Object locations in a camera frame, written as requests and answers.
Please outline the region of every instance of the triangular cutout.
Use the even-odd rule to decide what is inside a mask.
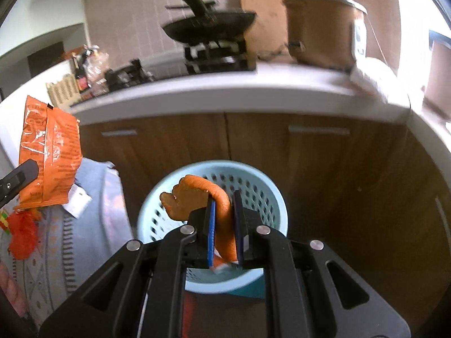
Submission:
[[[356,281],[342,270],[337,263],[329,262],[327,267],[343,308],[350,310],[369,301],[368,293],[366,293]]]
[[[93,308],[106,312],[123,265],[114,263],[82,296],[82,301]]]

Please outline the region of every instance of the wok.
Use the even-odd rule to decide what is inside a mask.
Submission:
[[[172,39],[191,46],[218,40],[233,40],[242,35],[255,20],[255,12],[241,9],[213,10],[214,3],[202,0],[183,0],[194,16],[173,21],[162,28]]]

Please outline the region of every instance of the silver screw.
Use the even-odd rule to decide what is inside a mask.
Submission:
[[[271,232],[271,229],[268,226],[266,226],[266,225],[260,225],[260,226],[257,227],[257,232],[260,235],[267,235],[267,234],[269,234]]]
[[[183,225],[180,228],[180,232],[185,235],[191,235],[194,232],[194,227],[191,225]]]
[[[140,247],[141,247],[141,243],[138,240],[130,240],[127,243],[127,249],[130,250],[131,252],[135,252],[136,250],[139,250]]]
[[[322,241],[319,240],[312,240],[310,242],[310,247],[314,250],[323,250],[324,248],[324,243]]]

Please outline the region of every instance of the red fluffy object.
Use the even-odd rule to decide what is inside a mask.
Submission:
[[[30,211],[15,211],[8,216],[8,225],[13,235],[10,251],[18,261],[27,259],[37,245],[37,226]]]

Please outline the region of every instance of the light blue basket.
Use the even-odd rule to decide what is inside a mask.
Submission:
[[[187,174],[204,177],[224,189],[229,197],[239,190],[243,206],[260,213],[262,222],[286,235],[288,214],[278,188],[260,170],[229,160],[203,161],[178,169],[160,181],[147,196],[138,218],[138,238],[143,243],[160,240],[171,230],[183,225],[167,215],[160,202],[162,192],[172,187]],[[210,270],[189,268],[186,272],[187,291],[196,293],[226,293],[255,281],[263,275],[263,269],[226,270],[215,274]]]

